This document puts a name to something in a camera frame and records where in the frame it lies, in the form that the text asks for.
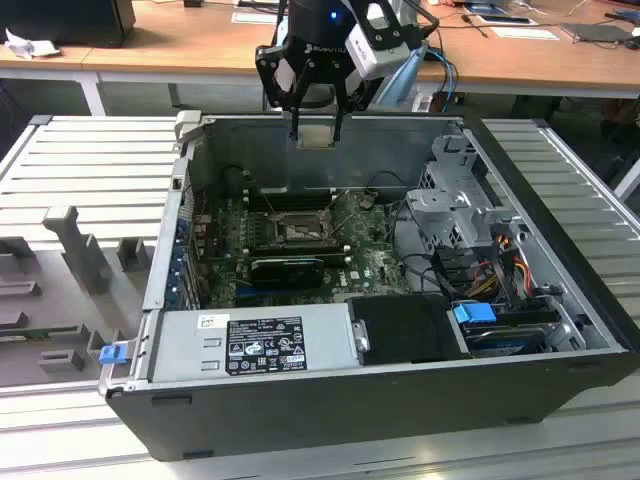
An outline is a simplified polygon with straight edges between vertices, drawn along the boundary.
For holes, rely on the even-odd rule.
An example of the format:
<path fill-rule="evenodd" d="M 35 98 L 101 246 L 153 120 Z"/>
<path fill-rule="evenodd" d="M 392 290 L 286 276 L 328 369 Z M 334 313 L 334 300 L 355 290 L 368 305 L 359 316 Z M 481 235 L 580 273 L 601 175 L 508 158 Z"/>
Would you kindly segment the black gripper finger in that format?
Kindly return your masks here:
<path fill-rule="evenodd" d="M 337 143 L 341 139 L 344 118 L 348 114 L 365 111 L 373 100 L 376 94 L 376 80 L 361 80 L 356 89 L 349 94 L 347 92 L 347 79 L 356 70 L 352 69 L 348 72 L 344 65 L 334 61 L 331 72 L 337 105 L 332 142 Z"/>
<path fill-rule="evenodd" d="M 284 62 L 293 71 L 293 80 L 287 90 L 277 81 L 276 72 Z M 314 61 L 304 53 L 301 43 L 256 48 L 256 69 L 271 107 L 280 107 L 291 114 L 289 138 L 298 140 L 299 117 L 302 101 L 311 85 Z"/>

